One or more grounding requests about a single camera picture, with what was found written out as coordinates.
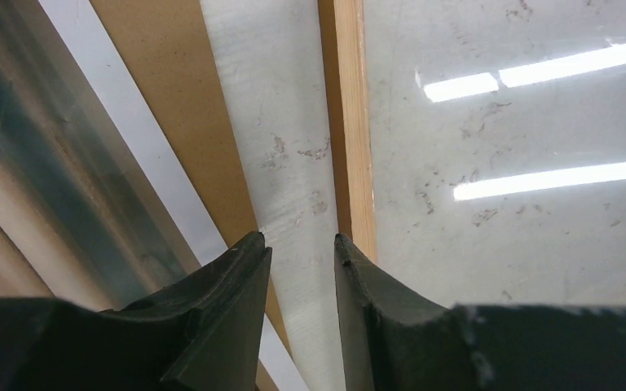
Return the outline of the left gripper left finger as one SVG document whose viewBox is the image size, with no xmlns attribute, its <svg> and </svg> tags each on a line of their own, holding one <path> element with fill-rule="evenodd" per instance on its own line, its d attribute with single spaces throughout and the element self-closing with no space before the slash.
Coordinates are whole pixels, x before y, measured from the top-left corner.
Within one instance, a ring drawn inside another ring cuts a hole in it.
<svg viewBox="0 0 626 391">
<path fill-rule="evenodd" d="M 0 298 L 0 390 L 252 390 L 271 255 L 250 232 L 121 310 Z"/>
</svg>

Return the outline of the brown backing board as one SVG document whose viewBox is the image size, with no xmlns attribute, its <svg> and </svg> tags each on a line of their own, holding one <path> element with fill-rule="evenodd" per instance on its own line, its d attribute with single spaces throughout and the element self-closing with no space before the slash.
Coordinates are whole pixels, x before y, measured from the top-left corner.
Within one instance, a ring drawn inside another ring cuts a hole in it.
<svg viewBox="0 0 626 391">
<path fill-rule="evenodd" d="M 258 228 L 198 1 L 93 1 L 226 246 Z"/>
</svg>

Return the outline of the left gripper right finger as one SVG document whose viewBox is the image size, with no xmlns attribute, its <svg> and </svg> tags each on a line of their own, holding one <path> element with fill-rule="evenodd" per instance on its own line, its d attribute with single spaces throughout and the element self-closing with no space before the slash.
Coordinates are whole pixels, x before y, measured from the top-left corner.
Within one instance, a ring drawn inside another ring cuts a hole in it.
<svg viewBox="0 0 626 391">
<path fill-rule="evenodd" d="M 446 308 L 334 240 L 349 390 L 626 390 L 626 307 Z"/>
</svg>

